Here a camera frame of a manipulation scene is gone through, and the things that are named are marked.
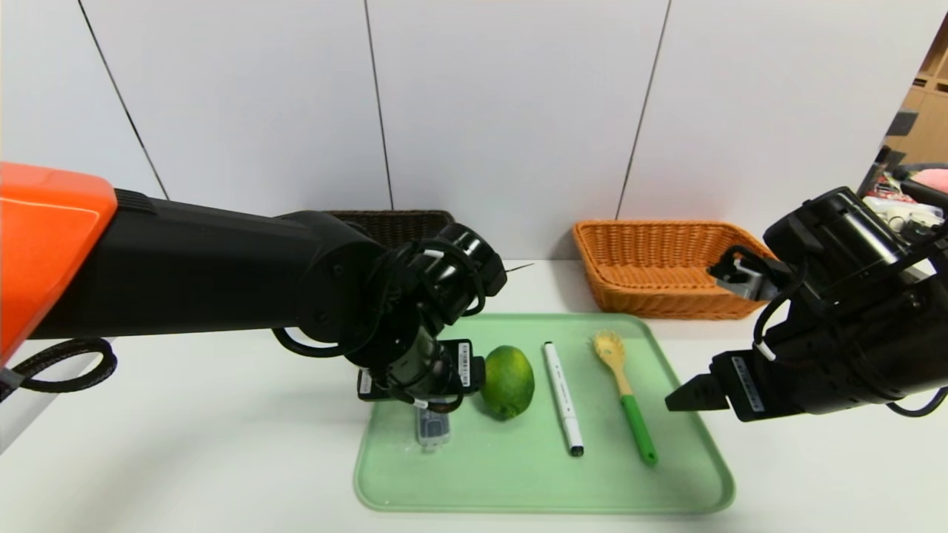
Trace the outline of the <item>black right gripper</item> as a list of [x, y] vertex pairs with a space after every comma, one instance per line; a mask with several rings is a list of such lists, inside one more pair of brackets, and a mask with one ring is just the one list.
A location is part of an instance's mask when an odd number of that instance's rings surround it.
[[763, 344], [771, 358], [758, 347], [716, 355], [711, 372], [696, 375], [664, 399], [668, 411], [724, 411], [731, 402], [738, 418], [750, 422], [843, 408], [838, 324], [787, 318], [766, 329]]

